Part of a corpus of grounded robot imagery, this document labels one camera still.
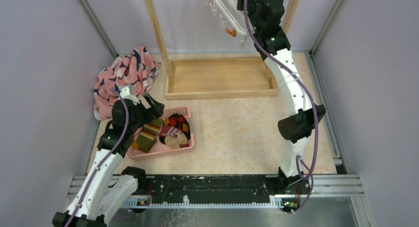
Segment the green striped sock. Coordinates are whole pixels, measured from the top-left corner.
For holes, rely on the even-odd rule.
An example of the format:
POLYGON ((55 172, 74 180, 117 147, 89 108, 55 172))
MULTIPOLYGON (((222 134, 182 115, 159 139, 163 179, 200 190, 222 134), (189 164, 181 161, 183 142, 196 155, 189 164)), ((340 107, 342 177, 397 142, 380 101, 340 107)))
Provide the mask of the green striped sock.
POLYGON ((136 140, 132 143, 134 149, 148 153, 157 142, 156 136, 160 132, 164 121, 160 118, 144 125, 141 131, 136 135, 136 140))

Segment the wooden hanger stand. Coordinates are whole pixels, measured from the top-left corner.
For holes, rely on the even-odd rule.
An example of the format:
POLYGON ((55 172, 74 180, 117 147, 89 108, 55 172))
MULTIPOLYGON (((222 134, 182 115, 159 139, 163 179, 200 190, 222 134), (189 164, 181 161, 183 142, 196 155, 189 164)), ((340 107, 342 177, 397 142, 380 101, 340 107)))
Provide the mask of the wooden hanger stand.
MULTIPOLYGON (((299 0, 290 0, 281 18, 281 27, 288 32, 299 0)), ((214 56, 187 59, 170 59, 161 33, 153 0, 144 0, 153 27, 160 55, 166 69, 166 91, 168 100, 192 100, 214 98, 244 98, 275 96, 280 87, 264 63, 257 56, 232 57, 214 56)), ((244 12, 243 1, 237 9, 244 12)))

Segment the orange clothes clip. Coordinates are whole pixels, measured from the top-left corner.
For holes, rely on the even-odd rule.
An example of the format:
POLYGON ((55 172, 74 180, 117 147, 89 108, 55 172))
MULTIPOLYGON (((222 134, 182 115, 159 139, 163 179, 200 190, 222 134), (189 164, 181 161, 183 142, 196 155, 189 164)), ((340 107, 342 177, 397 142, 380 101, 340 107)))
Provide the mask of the orange clothes clip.
POLYGON ((230 36, 232 36, 232 37, 236 37, 237 36, 237 31, 236 31, 235 28, 233 28, 233 29, 225 28, 225 32, 227 34, 229 34, 230 36))

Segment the white plastic clip hanger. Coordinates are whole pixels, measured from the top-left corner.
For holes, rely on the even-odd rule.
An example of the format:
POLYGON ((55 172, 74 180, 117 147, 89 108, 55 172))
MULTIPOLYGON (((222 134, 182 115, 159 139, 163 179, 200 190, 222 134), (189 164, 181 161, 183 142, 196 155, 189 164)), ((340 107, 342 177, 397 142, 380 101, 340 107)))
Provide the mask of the white plastic clip hanger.
POLYGON ((236 38, 241 38, 240 48, 244 49, 250 34, 244 25, 244 13, 237 9, 238 2, 239 0, 205 0, 205 4, 209 5, 213 16, 220 18, 222 29, 236 29, 236 38))

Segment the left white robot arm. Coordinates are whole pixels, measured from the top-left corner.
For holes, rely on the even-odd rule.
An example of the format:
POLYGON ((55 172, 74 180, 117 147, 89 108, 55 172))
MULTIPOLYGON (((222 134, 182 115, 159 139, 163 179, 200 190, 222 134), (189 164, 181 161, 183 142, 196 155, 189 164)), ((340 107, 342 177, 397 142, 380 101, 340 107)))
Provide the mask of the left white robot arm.
POLYGON ((73 201, 52 220, 55 227, 106 227, 128 197, 143 194, 148 188, 145 171, 128 167, 114 185, 110 184, 137 130, 162 117, 164 104, 144 95, 146 108, 133 95, 119 95, 100 137, 97 152, 85 180, 73 201))

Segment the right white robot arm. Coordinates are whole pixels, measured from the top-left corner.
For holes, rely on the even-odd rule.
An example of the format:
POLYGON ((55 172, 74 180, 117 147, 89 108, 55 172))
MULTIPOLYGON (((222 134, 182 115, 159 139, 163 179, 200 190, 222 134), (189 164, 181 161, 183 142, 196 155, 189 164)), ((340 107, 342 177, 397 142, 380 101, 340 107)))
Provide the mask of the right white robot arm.
POLYGON ((284 0, 242 1, 246 28, 287 103, 289 116, 278 122, 279 132, 286 140, 278 187, 283 193, 292 193, 299 183, 313 175, 319 122, 326 109, 315 103, 297 71, 291 44, 280 25, 285 13, 284 0))

